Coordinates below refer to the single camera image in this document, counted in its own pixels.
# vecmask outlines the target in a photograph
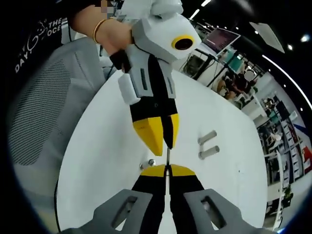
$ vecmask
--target metal pin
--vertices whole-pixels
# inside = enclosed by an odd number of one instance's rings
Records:
[[[170,149],[167,148],[167,166],[170,164]]]

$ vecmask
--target monitor screen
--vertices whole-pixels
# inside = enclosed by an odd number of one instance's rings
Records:
[[[240,35],[237,33],[216,28],[203,40],[203,43],[218,55],[239,37]]]

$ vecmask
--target white table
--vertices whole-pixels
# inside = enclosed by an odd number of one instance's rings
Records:
[[[155,157],[135,133],[129,107],[123,102],[115,72],[81,117],[68,144],[58,180],[57,210],[61,230],[79,227],[94,209],[122,189],[131,189],[139,164]],[[244,220],[262,227],[267,203],[267,173],[254,123],[240,110],[189,77],[173,71],[180,117],[171,163],[194,170],[205,189],[213,188],[241,209]],[[205,143],[220,152],[198,158],[197,139],[211,130],[217,137]],[[176,233],[166,196],[160,234]]]

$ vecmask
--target white wall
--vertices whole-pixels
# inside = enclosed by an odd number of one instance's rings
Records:
[[[274,201],[280,197],[281,182],[268,186],[268,201]]]
[[[265,73],[263,77],[259,78],[256,84],[256,87],[258,88],[258,92],[256,93],[256,96],[259,100],[266,98],[269,95],[276,95],[283,103],[285,104],[287,110],[289,113],[292,113],[293,111],[296,111],[298,114],[298,117],[292,121],[294,124],[300,125],[305,127],[305,124],[302,120],[302,117],[300,116],[300,111],[295,107],[293,101],[291,98],[287,95],[285,90],[280,86],[277,81],[274,79],[274,77],[270,73]],[[305,135],[300,130],[296,129],[297,135],[303,140],[304,144],[312,150],[310,138]]]

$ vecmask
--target black t-shirt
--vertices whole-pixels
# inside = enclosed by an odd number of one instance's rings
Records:
[[[29,77],[61,44],[62,22],[99,0],[28,0],[17,3],[8,22],[5,101],[9,103]]]

